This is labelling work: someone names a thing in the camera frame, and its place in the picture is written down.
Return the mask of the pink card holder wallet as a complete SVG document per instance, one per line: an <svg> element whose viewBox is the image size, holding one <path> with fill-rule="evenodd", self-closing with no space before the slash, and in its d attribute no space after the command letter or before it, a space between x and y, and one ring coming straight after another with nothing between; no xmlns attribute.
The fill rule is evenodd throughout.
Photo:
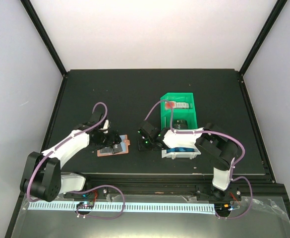
<svg viewBox="0 0 290 238"><path fill-rule="evenodd" d="M120 135L121 142L120 144L115 144L110 147L105 147L101 150L97 151L98 157L105 157L105 156L113 156L113 155L121 155L121 154L128 154L129 153L129 146L130 140L126 135Z"/></svg>

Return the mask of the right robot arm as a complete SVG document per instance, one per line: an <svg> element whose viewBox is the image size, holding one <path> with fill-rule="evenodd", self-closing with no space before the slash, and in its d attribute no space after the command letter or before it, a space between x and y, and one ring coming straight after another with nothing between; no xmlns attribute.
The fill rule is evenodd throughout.
<svg viewBox="0 0 290 238"><path fill-rule="evenodd" d="M220 132L215 124L208 123L199 129L158 129L144 120L138 130L140 151L161 151L162 158L194 159L201 155L213 166L211 189L203 192L215 200L224 200L230 193L229 184L237 162L245 155L244 146L235 138Z"/></svg>

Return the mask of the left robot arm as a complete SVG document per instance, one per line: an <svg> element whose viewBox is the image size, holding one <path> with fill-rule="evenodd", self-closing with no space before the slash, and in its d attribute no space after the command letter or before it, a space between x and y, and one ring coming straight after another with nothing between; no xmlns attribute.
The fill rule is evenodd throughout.
<svg viewBox="0 0 290 238"><path fill-rule="evenodd" d="M120 143L121 137L118 131L111 129L107 115L93 112L88 122L77 125L55 146L28 155L20 190L30 202L51 202L58 195L68 192L76 192L82 198L89 197L93 187L86 177L80 173L62 174L63 166L88 146L101 150Z"/></svg>

